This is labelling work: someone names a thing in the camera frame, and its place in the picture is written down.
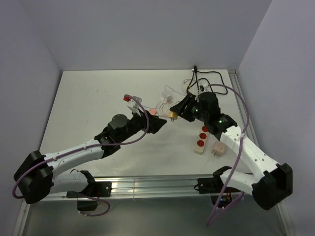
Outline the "yellow charger plug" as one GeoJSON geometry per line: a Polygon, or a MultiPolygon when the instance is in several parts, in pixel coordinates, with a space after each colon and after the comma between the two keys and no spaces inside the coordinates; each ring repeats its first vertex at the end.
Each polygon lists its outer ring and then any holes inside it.
{"type": "Polygon", "coordinates": [[[171,121],[171,122],[174,122],[175,120],[178,119],[178,114],[175,113],[175,112],[173,112],[173,111],[170,111],[170,112],[169,112],[169,118],[170,118],[170,121],[171,121]]]}

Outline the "white charger plug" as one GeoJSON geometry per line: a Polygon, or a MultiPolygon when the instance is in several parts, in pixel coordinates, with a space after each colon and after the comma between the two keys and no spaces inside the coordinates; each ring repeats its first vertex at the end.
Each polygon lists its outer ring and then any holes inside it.
{"type": "Polygon", "coordinates": [[[164,102],[167,102],[167,103],[172,102],[172,95],[167,90],[162,91],[162,98],[164,102]]]}

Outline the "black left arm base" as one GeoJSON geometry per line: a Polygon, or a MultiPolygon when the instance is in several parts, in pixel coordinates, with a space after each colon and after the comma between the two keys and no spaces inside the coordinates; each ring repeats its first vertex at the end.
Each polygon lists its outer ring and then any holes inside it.
{"type": "Polygon", "coordinates": [[[112,182],[97,181],[88,185],[81,192],[69,191],[66,193],[68,199],[77,199],[77,209],[79,211],[88,212],[95,211],[98,204],[101,203],[101,198],[111,196],[112,182]]]}

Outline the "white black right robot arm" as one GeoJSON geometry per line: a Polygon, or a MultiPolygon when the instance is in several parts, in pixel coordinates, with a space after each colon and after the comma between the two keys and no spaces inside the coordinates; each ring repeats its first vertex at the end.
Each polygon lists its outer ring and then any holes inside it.
{"type": "Polygon", "coordinates": [[[213,174],[213,186],[217,191],[228,187],[253,196],[264,210],[269,210],[293,192],[293,170],[284,163],[265,154],[245,134],[237,122],[221,112],[217,96],[205,92],[199,96],[188,94],[170,111],[184,120],[203,122],[208,132],[227,145],[249,167],[251,174],[240,173],[231,167],[223,167],[213,174]]]}

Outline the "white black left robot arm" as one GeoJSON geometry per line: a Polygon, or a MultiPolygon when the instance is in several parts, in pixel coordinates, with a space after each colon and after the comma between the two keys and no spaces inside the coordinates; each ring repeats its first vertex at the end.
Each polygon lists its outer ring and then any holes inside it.
{"type": "Polygon", "coordinates": [[[27,204],[37,203],[47,195],[58,192],[79,192],[91,196],[96,190],[93,176],[87,171],[68,175],[66,171],[108,157],[121,146],[140,141],[139,138],[128,141],[139,131],[143,131],[144,135],[155,134],[166,123],[166,120],[151,115],[148,111],[134,113],[132,118],[117,114],[101,133],[81,145],[55,153],[33,151],[13,176],[15,184],[12,196],[24,199],[27,204]]]}

